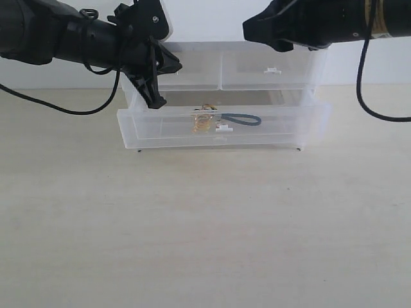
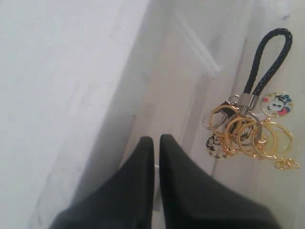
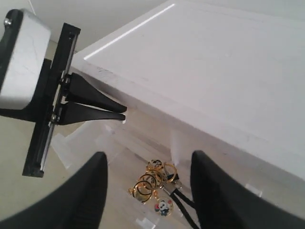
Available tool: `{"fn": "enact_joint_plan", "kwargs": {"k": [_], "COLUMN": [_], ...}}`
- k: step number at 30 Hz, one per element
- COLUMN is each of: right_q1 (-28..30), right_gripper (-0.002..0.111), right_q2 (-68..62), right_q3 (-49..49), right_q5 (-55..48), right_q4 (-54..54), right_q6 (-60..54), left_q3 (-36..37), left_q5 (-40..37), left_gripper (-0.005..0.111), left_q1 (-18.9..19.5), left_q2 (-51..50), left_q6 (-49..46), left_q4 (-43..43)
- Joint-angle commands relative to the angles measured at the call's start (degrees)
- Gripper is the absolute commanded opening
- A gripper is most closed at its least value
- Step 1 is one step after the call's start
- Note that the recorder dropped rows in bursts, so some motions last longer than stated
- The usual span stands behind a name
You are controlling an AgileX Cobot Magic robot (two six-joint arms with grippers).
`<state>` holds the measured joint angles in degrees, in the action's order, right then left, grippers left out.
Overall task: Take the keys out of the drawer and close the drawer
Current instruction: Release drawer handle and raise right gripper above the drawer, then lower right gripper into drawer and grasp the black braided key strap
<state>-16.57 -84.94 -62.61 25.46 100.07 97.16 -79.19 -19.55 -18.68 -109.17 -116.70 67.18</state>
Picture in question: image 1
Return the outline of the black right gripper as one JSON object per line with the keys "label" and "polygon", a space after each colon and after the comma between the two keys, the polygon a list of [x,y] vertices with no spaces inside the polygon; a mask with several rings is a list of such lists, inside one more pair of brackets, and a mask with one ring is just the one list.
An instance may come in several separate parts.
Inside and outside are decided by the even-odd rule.
{"label": "black right gripper", "polygon": [[243,37],[277,52],[372,39],[380,7],[380,1],[271,1],[243,22]]}

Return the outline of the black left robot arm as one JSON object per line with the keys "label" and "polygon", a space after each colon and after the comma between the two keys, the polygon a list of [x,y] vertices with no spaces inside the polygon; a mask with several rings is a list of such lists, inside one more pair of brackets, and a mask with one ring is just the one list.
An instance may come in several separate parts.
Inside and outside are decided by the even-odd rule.
{"label": "black left robot arm", "polygon": [[124,74],[150,109],[166,104],[158,77],[182,69],[163,45],[170,35],[160,1],[121,3],[106,21],[60,1],[1,1],[1,58],[30,65],[56,58],[95,75],[115,72],[114,89]]}

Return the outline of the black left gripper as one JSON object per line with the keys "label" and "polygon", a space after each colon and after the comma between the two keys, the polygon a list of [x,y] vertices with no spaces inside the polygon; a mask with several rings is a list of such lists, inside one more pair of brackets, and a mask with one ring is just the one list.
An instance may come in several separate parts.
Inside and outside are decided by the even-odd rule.
{"label": "black left gripper", "polygon": [[107,20],[116,25],[126,48],[121,56],[123,72],[150,109],[166,104],[159,94],[157,76],[175,74],[182,69],[180,60],[153,37],[143,37],[134,28],[137,8],[121,3]]}

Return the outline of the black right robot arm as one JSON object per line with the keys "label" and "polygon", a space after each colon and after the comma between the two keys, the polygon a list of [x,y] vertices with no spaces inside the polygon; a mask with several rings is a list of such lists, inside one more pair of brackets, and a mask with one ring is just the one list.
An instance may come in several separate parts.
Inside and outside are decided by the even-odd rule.
{"label": "black right robot arm", "polygon": [[246,41],[285,53],[359,40],[410,36],[410,1],[271,1],[243,22]]}

